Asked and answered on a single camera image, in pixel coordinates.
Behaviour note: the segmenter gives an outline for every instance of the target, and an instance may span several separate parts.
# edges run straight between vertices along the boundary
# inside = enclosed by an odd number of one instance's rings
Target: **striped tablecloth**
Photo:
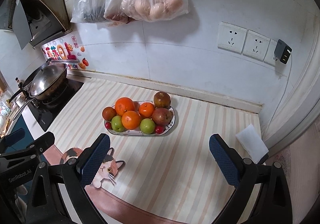
[[[54,120],[48,131],[64,153],[71,147],[89,147],[100,133],[108,133],[101,112],[120,97],[152,100],[154,90],[90,79]],[[249,155],[235,134],[250,123],[260,134],[257,114],[171,95],[176,122],[168,134],[158,137],[126,137],[109,134],[114,158],[126,166],[102,188],[119,199],[169,220],[211,223],[234,188],[225,181],[209,151],[209,138],[219,133],[242,157]],[[257,196],[255,187],[240,221],[248,218]]]

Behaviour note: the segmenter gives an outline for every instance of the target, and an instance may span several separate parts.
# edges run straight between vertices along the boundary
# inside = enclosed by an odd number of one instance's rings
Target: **white wall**
[[[267,125],[284,91],[290,61],[286,66],[274,68],[218,49],[218,26],[221,21],[235,24],[276,41],[282,39],[292,47],[293,66],[285,100],[312,51],[319,25],[315,2],[189,0],[189,3],[190,13],[172,21],[136,21],[117,28],[75,24],[74,30],[86,49],[92,49],[92,62],[99,72],[182,85],[263,104],[260,123],[262,127]],[[73,0],[66,0],[70,17],[72,5]]]
[[[41,49],[34,50],[31,44],[21,50],[17,37],[11,31],[0,30],[0,46],[0,71],[9,88],[16,92],[15,78],[25,80],[45,62],[45,58]]]

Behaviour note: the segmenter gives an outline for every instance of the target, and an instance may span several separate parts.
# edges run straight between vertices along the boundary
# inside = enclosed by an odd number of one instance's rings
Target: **fruit bowl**
[[[153,101],[135,101],[134,103],[138,103],[138,107],[139,107],[141,104],[143,104],[143,103],[145,103],[145,102],[150,102],[150,103],[154,104]],[[125,130],[125,131],[123,131],[123,132],[116,132],[116,131],[114,131],[113,129],[107,129],[107,130],[108,130],[108,132],[109,132],[110,134],[118,135],[118,136],[162,136],[162,135],[164,135],[165,133],[167,133],[167,132],[173,127],[174,122],[175,122],[174,109],[173,109],[172,107],[169,107],[168,110],[169,110],[170,113],[172,114],[172,119],[171,119],[169,125],[167,125],[167,126],[164,127],[165,129],[164,129],[164,131],[163,131],[161,134],[156,134],[155,132],[152,133],[152,134],[149,134],[149,135],[148,135],[148,134],[144,134],[144,133],[141,132],[140,127],[137,127],[137,128],[134,129],[134,130]]]

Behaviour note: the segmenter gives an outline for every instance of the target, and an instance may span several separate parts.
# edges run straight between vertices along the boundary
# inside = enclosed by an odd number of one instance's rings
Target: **green apple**
[[[115,116],[111,120],[111,127],[116,132],[123,132],[124,131],[124,126],[121,122],[121,119],[122,119],[121,116]]]
[[[156,124],[150,118],[145,118],[140,123],[140,130],[144,134],[152,134],[156,128]]]

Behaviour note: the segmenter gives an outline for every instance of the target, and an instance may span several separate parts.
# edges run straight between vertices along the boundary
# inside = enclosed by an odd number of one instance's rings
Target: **orange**
[[[150,118],[152,116],[155,106],[150,102],[145,102],[139,107],[139,114],[145,118]]]
[[[134,111],[134,103],[128,97],[119,98],[116,102],[115,110],[119,116],[123,116],[127,111]]]
[[[140,125],[141,118],[135,111],[127,111],[122,116],[122,124],[128,130],[136,129]]]

